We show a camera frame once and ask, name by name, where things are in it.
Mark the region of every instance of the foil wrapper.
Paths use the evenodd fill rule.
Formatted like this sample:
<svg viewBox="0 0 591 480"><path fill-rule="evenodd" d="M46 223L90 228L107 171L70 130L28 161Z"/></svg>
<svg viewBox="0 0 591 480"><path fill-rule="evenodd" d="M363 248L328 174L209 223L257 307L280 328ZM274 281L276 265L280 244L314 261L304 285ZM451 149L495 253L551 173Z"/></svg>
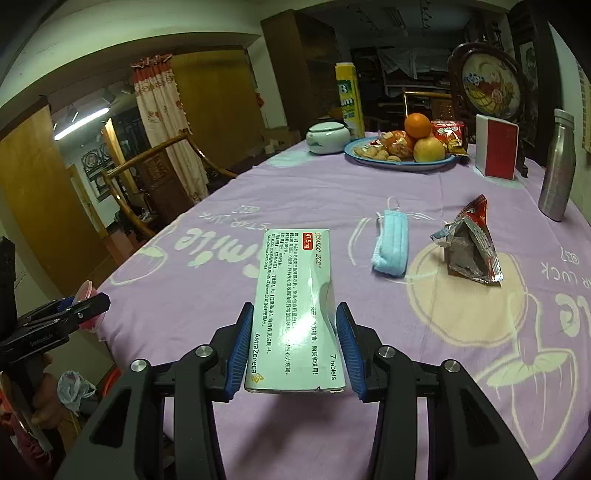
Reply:
<svg viewBox="0 0 591 480"><path fill-rule="evenodd" d="M466 205L452 223L432 234L431 240L445 249L448 271L485 284L503 280L501 263L486 226L484 195Z"/></svg>

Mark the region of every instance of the curtain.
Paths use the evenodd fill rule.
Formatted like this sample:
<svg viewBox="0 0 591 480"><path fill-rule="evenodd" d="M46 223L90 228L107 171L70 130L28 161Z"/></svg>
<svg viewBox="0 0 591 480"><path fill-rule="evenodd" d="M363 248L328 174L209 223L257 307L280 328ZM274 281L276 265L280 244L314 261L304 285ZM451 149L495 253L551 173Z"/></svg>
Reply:
<svg viewBox="0 0 591 480"><path fill-rule="evenodd" d="M156 55L133 63L135 97L150 144L156 145L189 128L169 60L172 55ZM207 193L203 163L189 142L182 140L166 153L185 191L195 203Z"/></svg>
<svg viewBox="0 0 591 480"><path fill-rule="evenodd" d="M440 48L379 48L379 61L386 73L401 69L417 80L417 73L447 72L449 50Z"/></svg>

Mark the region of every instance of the stainless steel bottle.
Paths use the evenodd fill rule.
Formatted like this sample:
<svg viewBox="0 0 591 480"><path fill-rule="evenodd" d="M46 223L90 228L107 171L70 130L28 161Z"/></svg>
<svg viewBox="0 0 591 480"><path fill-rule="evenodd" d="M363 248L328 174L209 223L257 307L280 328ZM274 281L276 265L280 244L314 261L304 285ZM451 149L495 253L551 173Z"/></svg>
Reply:
<svg viewBox="0 0 591 480"><path fill-rule="evenodd" d="M577 157L574 152L574 117L554 110L554 138L548 149L548 163L538 208L556 222L562 220L573 186Z"/></svg>

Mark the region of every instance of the table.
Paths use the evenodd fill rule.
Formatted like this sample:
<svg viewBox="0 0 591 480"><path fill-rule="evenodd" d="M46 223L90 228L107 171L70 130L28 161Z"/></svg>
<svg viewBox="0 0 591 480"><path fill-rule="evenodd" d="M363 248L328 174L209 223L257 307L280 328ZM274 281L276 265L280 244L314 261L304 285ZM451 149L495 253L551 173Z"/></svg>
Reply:
<svg viewBox="0 0 591 480"><path fill-rule="evenodd" d="M542 215L543 170L527 165L530 177L513 182L483 177L473 164L403 173L344 154L312 156L302 142L195 205L121 266L100 288L112 305L99 335L122 368L136 358L179 359L254 301L265 229L329 228L336 301L413 360L459 360L538 477L551 479L587 430L591 229L572 203L562 223ZM447 275L429 238L481 193L505 275L500 287ZM371 270L375 212L388 208L409 216L402 279ZM215 404L227 476L364 478L377 409L350 388L333 395L241 390L231 403ZM419 410L417 478L426 478L424 403Z"/></svg>

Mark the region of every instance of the round painting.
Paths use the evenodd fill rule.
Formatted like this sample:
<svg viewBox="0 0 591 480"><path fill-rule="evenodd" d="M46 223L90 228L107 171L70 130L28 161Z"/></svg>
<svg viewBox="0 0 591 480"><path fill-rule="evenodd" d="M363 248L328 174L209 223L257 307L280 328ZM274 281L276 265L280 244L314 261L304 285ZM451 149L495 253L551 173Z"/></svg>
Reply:
<svg viewBox="0 0 591 480"><path fill-rule="evenodd" d="M515 75L501 59L485 53L470 55L462 69L466 96L484 115L511 118L519 109L521 92Z"/></svg>

